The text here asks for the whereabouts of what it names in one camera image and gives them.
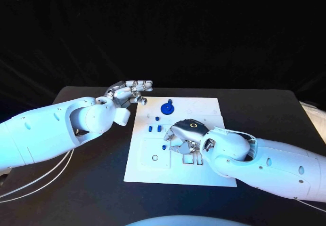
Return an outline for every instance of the white board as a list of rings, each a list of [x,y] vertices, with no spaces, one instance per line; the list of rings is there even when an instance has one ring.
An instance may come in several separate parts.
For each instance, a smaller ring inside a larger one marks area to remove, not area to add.
[[[125,167],[125,182],[144,182],[182,185],[237,187],[234,178],[221,177],[211,169],[200,154],[182,155],[169,151],[170,145],[180,145],[175,138],[172,143],[163,140],[170,126],[180,120],[195,119],[208,129],[224,128],[224,121],[216,98],[193,97],[146,97],[147,104],[138,104],[134,130],[131,136],[128,162]],[[162,113],[162,105],[172,99],[175,112]]]

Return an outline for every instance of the cable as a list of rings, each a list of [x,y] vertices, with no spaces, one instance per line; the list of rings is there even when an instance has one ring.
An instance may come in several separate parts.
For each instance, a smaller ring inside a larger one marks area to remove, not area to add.
[[[61,164],[61,163],[63,162],[63,160],[66,159],[66,156],[68,156],[69,152],[71,152],[71,151],[66,152],[66,155],[65,155],[63,159],[59,161],[59,163],[56,164],[56,166],[53,167],[53,169],[52,169],[42,177],[39,177],[35,181],[32,181],[29,184],[26,184],[24,186],[22,186],[20,188],[17,188],[16,190],[13,190],[13,191],[7,192],[6,194],[0,195],[0,198],[4,197],[4,196],[7,196],[9,194],[17,192],[17,191],[22,190],[23,188],[26,188],[29,185],[32,185],[36,181],[39,181],[39,180],[40,180],[40,179],[42,179],[42,178],[43,178],[43,177],[45,177],[45,176],[56,169],[56,167],[59,166],[59,164]]]
[[[316,206],[313,206],[313,205],[307,204],[306,202],[303,202],[301,200],[299,200],[297,197],[294,197],[294,200],[299,201],[299,202],[301,202],[301,203],[306,204],[307,206],[312,206],[314,209],[317,209],[317,210],[326,212],[326,210],[317,208]]]
[[[42,186],[37,190],[35,190],[33,192],[30,192],[29,194],[24,194],[23,196],[20,196],[20,197],[17,197],[17,198],[14,198],[14,199],[9,199],[9,200],[6,200],[6,201],[0,201],[0,203],[9,202],[9,201],[13,201],[13,200],[16,200],[16,199],[20,199],[20,198],[26,197],[27,195],[30,195],[30,194],[33,194],[35,192],[37,192],[42,188],[45,188],[45,187],[53,182],[53,180],[59,177],[59,175],[62,174],[62,172],[63,172],[63,170],[65,170],[65,168],[66,168],[66,166],[68,166],[68,163],[69,163],[69,160],[71,160],[71,157],[72,157],[72,154],[74,154],[74,150],[75,150],[75,149],[72,149],[72,152],[71,152],[71,155],[69,155],[69,159],[68,159],[66,165],[65,165],[62,171],[59,172],[59,174],[56,175],[56,177],[52,179],[52,181],[50,181],[45,186]]]

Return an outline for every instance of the blue object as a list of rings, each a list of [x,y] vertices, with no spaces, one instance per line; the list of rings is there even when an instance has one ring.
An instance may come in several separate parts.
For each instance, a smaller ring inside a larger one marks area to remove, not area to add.
[[[172,99],[169,99],[167,103],[162,105],[162,113],[172,114],[175,111],[175,107],[172,105]]]

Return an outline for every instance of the hole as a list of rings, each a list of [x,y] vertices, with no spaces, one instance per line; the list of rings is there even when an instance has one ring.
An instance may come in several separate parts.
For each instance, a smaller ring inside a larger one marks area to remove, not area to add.
[[[271,166],[271,159],[267,158],[267,165]]]
[[[53,113],[53,116],[55,116],[56,120],[59,121],[59,116],[55,113]]]
[[[30,129],[30,125],[29,125],[27,122],[24,123],[24,127],[26,127],[27,129]]]
[[[304,168],[303,168],[303,166],[299,167],[299,173],[300,173],[300,174],[304,173]]]

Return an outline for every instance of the robotic hand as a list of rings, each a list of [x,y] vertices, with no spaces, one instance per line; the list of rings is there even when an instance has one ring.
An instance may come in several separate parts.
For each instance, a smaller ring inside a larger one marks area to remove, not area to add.
[[[125,108],[130,103],[146,105],[140,92],[151,91],[151,84],[121,81],[102,97],[82,97],[12,117],[0,124],[0,171],[55,158],[100,137],[112,122],[125,126]]]
[[[250,186],[290,199],[326,202],[326,157],[281,142],[245,139],[238,131],[215,127],[211,131],[193,119],[179,121],[164,140],[179,137],[180,146],[170,151],[200,151],[212,170]]]

